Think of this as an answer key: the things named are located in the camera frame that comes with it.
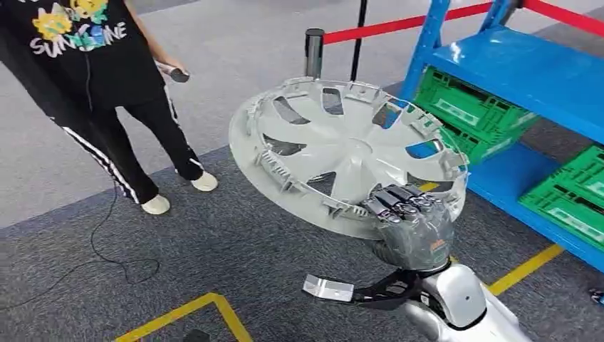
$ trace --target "black cable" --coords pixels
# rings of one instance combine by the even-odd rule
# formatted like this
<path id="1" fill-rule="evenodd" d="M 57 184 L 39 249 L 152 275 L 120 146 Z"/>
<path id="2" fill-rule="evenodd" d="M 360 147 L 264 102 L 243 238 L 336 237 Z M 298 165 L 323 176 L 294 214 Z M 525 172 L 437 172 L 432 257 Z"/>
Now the black cable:
<path id="1" fill-rule="evenodd" d="M 136 285 L 136 284 L 140 284 L 142 282 L 145 282 L 149 279 L 151 279 L 152 277 L 154 277 L 159 271 L 160 271 L 160 265 L 161 263 L 159 262 L 159 260 L 157 259 L 136 259 L 136 260 L 130 260 L 130 261 L 117 261 L 117 260 L 112 260 L 107 258 L 106 256 L 103 256 L 97 249 L 94 243 L 94 236 L 95 233 L 99 230 L 99 228 L 101 228 L 111 217 L 111 214 L 113 213 L 113 208 L 115 207 L 115 203 L 118 200 L 118 186 L 115 184 L 115 181 L 113 182 L 113 201 L 111 201 L 111 204 L 109 206 L 109 210 L 107 211 L 107 214 L 104 216 L 104 218 L 102 220 L 99 221 L 99 223 L 97 223 L 93 229 L 93 231 L 90 233 L 90 247 L 92 247 L 93 252 L 96 254 L 97 257 L 101 258 L 101 260 L 95 260 L 95 261 L 88 261 L 88 262 L 84 262 L 82 264 L 79 264 L 75 267 L 73 267 L 72 269 L 70 269 L 69 271 L 67 271 L 67 273 L 65 273 L 61 278 L 59 278 L 59 280 L 57 280 L 52 286 L 50 286 L 49 288 L 47 288 L 44 292 L 37 294 L 33 297 L 31 297 L 30 299 L 27 299 L 26 301 L 22 301 L 21 303 L 18 304 L 14 304 L 14 305 L 9 305 L 9 306 L 2 306 L 0 307 L 0 311 L 4 311 L 4 310 L 11 310 L 14 308 L 18 308 L 20 306 L 23 306 L 27 303 L 31 303 L 32 301 L 35 301 L 36 299 L 39 299 L 43 296 L 45 296 L 47 293 L 49 293 L 50 291 L 52 291 L 53 289 L 55 289 L 57 287 L 57 285 L 59 285 L 65 278 L 67 278 L 68 276 L 70 276 L 73 272 L 77 271 L 78 269 L 87 266 L 87 265 L 91 265 L 91 264 L 117 264 L 120 265 L 122 267 L 122 270 L 124 271 L 124 277 L 126 279 L 126 282 L 129 285 Z M 151 275 L 145 277 L 144 279 L 141 279 L 139 281 L 131 281 L 130 277 L 128 276 L 128 270 L 126 268 L 126 265 L 128 264 L 132 264 L 135 262 L 142 262 L 142 261 L 151 261 L 153 263 L 155 263 L 155 269 L 153 270 L 153 272 L 151 273 Z"/>
<path id="2" fill-rule="evenodd" d="M 365 17 L 367 16 L 367 2 L 368 2 L 368 0 L 360 1 L 359 20 L 358 20 L 357 27 L 365 26 Z M 352 82 L 357 80 L 358 64 L 359 64 L 359 59 L 360 59 L 360 46 L 362 43 L 363 43 L 363 40 L 361 38 L 357 39 L 355 42 L 355 52 L 353 54 L 353 67 L 352 67 L 352 70 L 350 71 L 350 80 Z"/>

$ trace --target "floor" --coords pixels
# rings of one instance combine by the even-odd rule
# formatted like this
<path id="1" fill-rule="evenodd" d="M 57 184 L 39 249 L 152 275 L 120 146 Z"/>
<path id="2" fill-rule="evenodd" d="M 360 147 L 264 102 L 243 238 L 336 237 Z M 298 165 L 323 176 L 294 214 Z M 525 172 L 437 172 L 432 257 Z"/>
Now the floor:
<path id="1" fill-rule="evenodd" d="M 225 0 L 217 6 L 209 1 L 135 1 L 158 38 L 193 72 L 190 83 L 173 85 L 172 94 L 189 141 L 221 178 L 221 187 L 201 195 L 184 186 L 173 170 L 165 169 L 168 160 L 158 153 L 153 137 L 123 115 L 137 154 L 145 169 L 155 172 L 173 210 L 165 217 L 147 217 L 119 199 L 95 243 L 113 259 L 155 258 L 160 272 L 143 284 L 127 285 L 118 266 L 87 265 L 39 300 L 0 311 L 0 338 L 104 341 L 214 292 L 227 299 L 255 341 L 374 341 L 376 336 L 380 341 L 423 341 L 398 312 L 326 305 L 301 296 L 306 273 L 368 284 L 392 270 L 359 241 L 312 227 L 264 199 L 222 147 L 230 115 L 245 98 L 299 74 L 304 29 L 352 26 L 357 11 L 352 2 Z M 371 4 L 368 21 L 422 14 L 428 1 L 421 2 L 403 14 L 392 11 L 398 1 Z M 456 6 L 476 2 L 457 1 Z M 564 6 L 587 12 L 604 1 Z M 604 19 L 604 8 L 590 15 Z M 445 41 L 468 34 L 478 20 L 448 23 Z M 516 29 L 542 30 L 541 36 L 604 57 L 604 39 L 551 24 L 523 12 L 511 22 Z M 396 89 L 416 36 L 417 30 L 410 30 L 367 40 L 360 80 Z M 347 43 L 326 49 L 326 76 L 347 78 L 349 65 L 341 61 L 349 60 L 350 51 Z M 7 265 L 1 270 L 1 302 L 6 306 L 41 293 L 73 266 L 95 260 L 88 236 L 105 216 L 113 190 L 93 161 L 46 121 L 1 66 L 0 80 L 0 103 L 19 113 L 0 128 L 0 143 L 7 146 L 0 150 L 0 227 L 5 227 L 0 234 Z M 589 143 L 545 121 L 524 140 L 560 161 Z M 61 153 L 48 153 L 49 145 Z M 457 226 L 454 255 L 487 284 L 551 244 L 474 195 Z M 142 279 L 153 266 L 150 261 L 129 264 L 128 275 Z M 604 275 L 563 253 L 500 297 L 535 341 L 597 341 L 604 333 L 598 324 L 604 311 L 590 305 L 585 295 L 597 284 L 604 284 Z M 200 329 L 212 342 L 234 341 L 221 316 L 226 317 L 222 310 L 204 306 L 144 340 L 181 341 Z"/>

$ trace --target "black pants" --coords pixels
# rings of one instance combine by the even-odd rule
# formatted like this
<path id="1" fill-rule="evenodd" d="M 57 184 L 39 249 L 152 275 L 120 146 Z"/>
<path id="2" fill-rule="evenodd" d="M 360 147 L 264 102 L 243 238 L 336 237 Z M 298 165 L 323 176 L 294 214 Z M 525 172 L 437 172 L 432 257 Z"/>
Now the black pants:
<path id="1" fill-rule="evenodd" d="M 187 143 L 168 96 L 125 107 L 147 126 L 166 150 L 178 174 L 186 180 L 203 175 L 202 164 Z M 144 204 L 158 194 L 158 188 L 142 170 L 115 109 L 94 110 L 92 115 L 51 117 L 120 185 L 126 197 Z"/>
<path id="2" fill-rule="evenodd" d="M 115 109 L 94 110 L 93 107 L 91 113 L 88 104 L 67 96 L 37 64 L 31 49 L 22 46 L 2 21 L 0 62 L 21 82 L 38 107 L 109 172 L 125 196 L 143 204 L 157 195 L 157 186 L 136 160 Z M 158 95 L 152 100 L 129 105 L 126 110 L 151 129 L 183 178 L 201 177 L 203 168 L 180 130 L 167 91 L 159 87 L 154 93 Z"/>

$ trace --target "white side stripe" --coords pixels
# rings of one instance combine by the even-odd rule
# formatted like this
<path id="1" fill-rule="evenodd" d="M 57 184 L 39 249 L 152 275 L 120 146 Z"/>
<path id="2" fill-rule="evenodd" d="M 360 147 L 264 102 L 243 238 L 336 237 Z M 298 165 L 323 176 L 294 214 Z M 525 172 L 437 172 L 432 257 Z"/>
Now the white side stripe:
<path id="1" fill-rule="evenodd" d="M 176 123 L 178 127 L 180 127 L 178 119 L 176 118 L 176 112 L 174 111 L 174 103 L 172 103 L 172 98 L 170 97 L 170 91 L 168 90 L 167 85 L 164 85 L 164 92 L 166 92 L 166 99 L 168 100 L 168 107 L 170 107 L 170 114 L 172 114 L 172 120 Z"/>
<path id="2" fill-rule="evenodd" d="M 192 162 L 193 164 L 199 166 L 202 170 L 204 169 L 204 166 L 200 162 L 196 161 L 195 159 L 190 158 L 189 161 Z"/>
<path id="3" fill-rule="evenodd" d="M 71 128 L 69 128 L 69 127 L 63 127 L 63 129 L 69 135 L 71 135 L 72 137 L 74 137 L 78 142 L 80 142 L 82 145 L 90 148 L 90 150 L 92 150 L 94 153 L 96 153 L 98 157 L 100 157 L 101 159 L 103 159 L 103 161 L 105 161 L 106 165 L 109 165 L 109 167 L 111 168 L 111 171 L 113 172 L 113 174 L 115 175 L 115 177 L 118 179 L 119 183 L 121 183 L 122 185 L 124 185 L 126 187 L 126 189 L 128 189 L 128 191 L 130 192 L 130 195 L 132 196 L 132 199 L 134 200 L 134 202 L 136 204 L 139 204 L 138 197 L 136 196 L 136 192 L 134 191 L 134 189 L 126 182 L 126 180 L 124 179 L 124 177 L 122 176 L 122 174 L 120 173 L 120 171 L 118 171 L 118 169 L 115 167 L 115 164 L 113 164 L 113 162 L 111 160 L 109 160 L 109 158 L 104 153 L 102 153 L 101 151 L 99 151 L 98 148 L 92 146 L 92 144 L 90 144 L 84 138 L 82 138 L 81 136 L 79 136 L 76 132 L 73 132 L 73 130 L 71 130 Z"/>

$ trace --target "cable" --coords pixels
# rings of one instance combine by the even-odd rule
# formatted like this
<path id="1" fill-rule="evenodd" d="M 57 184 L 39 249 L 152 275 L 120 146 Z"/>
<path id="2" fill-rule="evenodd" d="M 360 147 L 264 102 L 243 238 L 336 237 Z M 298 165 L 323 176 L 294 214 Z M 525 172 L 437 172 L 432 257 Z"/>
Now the cable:
<path id="1" fill-rule="evenodd" d="M 2 307 L 0 307 L 0 311 L 18 308 L 25 304 L 31 303 L 32 301 L 35 301 L 36 299 L 42 298 L 43 296 L 48 294 L 50 291 L 55 289 L 57 287 L 57 285 L 59 285 L 65 278 L 70 276 L 73 272 L 77 271 L 78 269 L 80 269 L 84 266 L 91 265 L 91 264 L 107 264 L 107 263 L 109 263 L 109 264 L 120 265 L 122 267 L 122 270 L 124 271 L 124 278 L 129 285 L 140 284 L 142 282 L 145 282 L 145 281 L 153 278 L 160 271 L 161 263 L 159 262 L 159 260 L 157 260 L 157 259 L 136 259 L 136 260 L 130 260 L 130 261 L 117 261 L 117 260 L 109 259 L 106 256 L 103 256 L 96 248 L 96 245 L 94 242 L 94 236 L 95 236 L 96 232 L 99 230 L 99 228 L 101 228 L 111 217 L 111 214 L 113 213 L 113 208 L 115 207 L 115 203 L 117 202 L 117 200 L 118 200 L 118 186 L 115 184 L 115 181 L 114 181 L 113 182 L 113 200 L 111 201 L 111 204 L 109 205 L 109 210 L 107 211 L 107 214 L 105 214 L 103 219 L 100 220 L 99 223 L 97 223 L 94 226 L 93 231 L 90 233 L 90 247 L 92 248 L 92 250 L 96 254 L 96 256 L 101 258 L 101 260 L 88 261 L 88 262 L 79 264 L 77 266 L 74 266 L 72 269 L 67 271 L 67 273 L 65 273 L 61 278 L 59 278 L 57 281 L 55 281 L 55 283 L 52 286 L 48 287 L 44 292 L 37 294 L 37 295 L 31 297 L 30 299 L 27 299 L 26 301 L 22 301 L 21 303 L 18 303 L 18 304 L 2 306 Z M 128 275 L 128 270 L 126 268 L 126 265 L 132 264 L 135 262 L 142 262 L 142 261 L 151 261 L 151 262 L 155 263 L 155 269 L 153 270 L 151 275 L 145 277 L 144 279 L 141 279 L 139 281 L 131 281 L 130 277 Z"/>

